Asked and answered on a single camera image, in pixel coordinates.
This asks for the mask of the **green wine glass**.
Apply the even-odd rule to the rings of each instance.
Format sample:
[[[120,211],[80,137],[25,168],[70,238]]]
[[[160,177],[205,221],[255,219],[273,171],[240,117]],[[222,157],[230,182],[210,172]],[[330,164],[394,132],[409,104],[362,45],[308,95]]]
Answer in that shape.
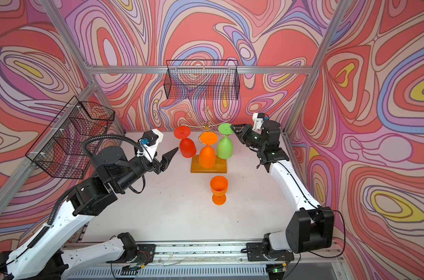
[[[233,133],[230,123],[219,125],[219,133],[223,136],[217,145],[217,155],[221,159],[229,159],[233,155],[233,143],[229,136]]]

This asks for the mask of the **orange wine glass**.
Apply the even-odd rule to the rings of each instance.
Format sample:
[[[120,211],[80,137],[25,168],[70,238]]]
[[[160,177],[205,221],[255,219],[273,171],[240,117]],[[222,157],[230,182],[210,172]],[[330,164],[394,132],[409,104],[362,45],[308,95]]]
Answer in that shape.
[[[200,136],[200,141],[205,146],[200,151],[199,164],[205,169],[212,168],[216,161],[216,153],[212,145],[218,141],[218,136],[210,131],[204,132]]]
[[[224,176],[215,176],[210,181],[210,188],[213,193],[213,203],[215,205],[225,204],[227,200],[228,180]]]

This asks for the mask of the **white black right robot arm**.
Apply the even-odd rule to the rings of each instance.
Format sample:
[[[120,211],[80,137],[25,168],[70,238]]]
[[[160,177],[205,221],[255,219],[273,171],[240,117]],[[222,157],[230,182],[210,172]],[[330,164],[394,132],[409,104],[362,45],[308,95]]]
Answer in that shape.
[[[280,146],[280,124],[272,120],[256,120],[254,125],[232,125],[231,130],[242,144],[256,153],[259,164],[280,186],[291,209],[285,229],[265,234],[266,252],[286,250],[299,254],[330,248],[334,211],[321,206],[299,179],[290,157]]]

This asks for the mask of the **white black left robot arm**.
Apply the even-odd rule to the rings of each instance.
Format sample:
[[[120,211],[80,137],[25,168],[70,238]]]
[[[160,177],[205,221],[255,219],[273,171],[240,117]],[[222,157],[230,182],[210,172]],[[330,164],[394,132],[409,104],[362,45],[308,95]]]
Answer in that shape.
[[[101,263],[135,262],[141,254],[128,232],[98,245],[63,250],[72,235],[97,217],[117,196],[130,190],[145,174],[166,171],[178,148],[156,158],[163,135],[146,131],[134,141],[123,135],[91,137],[81,150],[94,168],[91,177],[66,190],[56,201],[41,230],[13,251],[0,253],[0,274],[7,280],[64,280],[71,274]]]

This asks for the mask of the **red wine glass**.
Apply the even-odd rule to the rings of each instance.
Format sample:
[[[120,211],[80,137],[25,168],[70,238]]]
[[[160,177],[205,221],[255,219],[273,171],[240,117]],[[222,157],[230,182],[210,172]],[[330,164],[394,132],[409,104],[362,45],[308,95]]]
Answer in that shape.
[[[191,129],[187,126],[180,126],[174,130],[174,136],[180,140],[179,150],[185,158],[191,158],[196,155],[196,146],[189,138]]]

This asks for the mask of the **orange front wine glass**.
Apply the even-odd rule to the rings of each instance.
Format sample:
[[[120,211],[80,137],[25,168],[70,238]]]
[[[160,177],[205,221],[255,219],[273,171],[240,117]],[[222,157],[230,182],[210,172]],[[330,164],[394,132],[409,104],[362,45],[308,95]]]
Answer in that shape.
[[[205,169],[212,168],[216,161],[216,153],[212,145],[218,141],[218,136],[210,131],[204,132],[200,136],[200,141],[205,146],[200,151],[199,164]]]

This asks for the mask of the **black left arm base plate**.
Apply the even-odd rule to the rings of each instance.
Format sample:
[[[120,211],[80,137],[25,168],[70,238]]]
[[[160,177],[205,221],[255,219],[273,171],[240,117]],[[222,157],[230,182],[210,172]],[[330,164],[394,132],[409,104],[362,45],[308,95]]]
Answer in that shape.
[[[125,249],[122,260],[125,263],[149,264],[153,262],[155,249],[155,244],[137,244],[135,247]]]

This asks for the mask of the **aluminium front rail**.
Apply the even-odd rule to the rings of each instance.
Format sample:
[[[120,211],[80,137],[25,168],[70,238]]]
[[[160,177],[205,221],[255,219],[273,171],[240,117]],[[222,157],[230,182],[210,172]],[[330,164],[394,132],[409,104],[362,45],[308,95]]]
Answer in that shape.
[[[346,261],[294,254],[290,263],[249,261],[241,253],[259,240],[155,242],[149,264],[100,263],[71,272],[68,280],[350,280]]]

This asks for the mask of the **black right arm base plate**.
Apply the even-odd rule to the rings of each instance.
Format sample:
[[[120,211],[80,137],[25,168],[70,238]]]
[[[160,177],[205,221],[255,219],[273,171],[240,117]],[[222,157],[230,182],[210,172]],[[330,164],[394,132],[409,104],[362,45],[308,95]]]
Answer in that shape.
[[[264,242],[250,242],[246,244],[246,248],[241,253],[247,255],[249,261],[282,261],[290,263],[294,260],[294,254],[288,250],[274,250],[269,244]]]

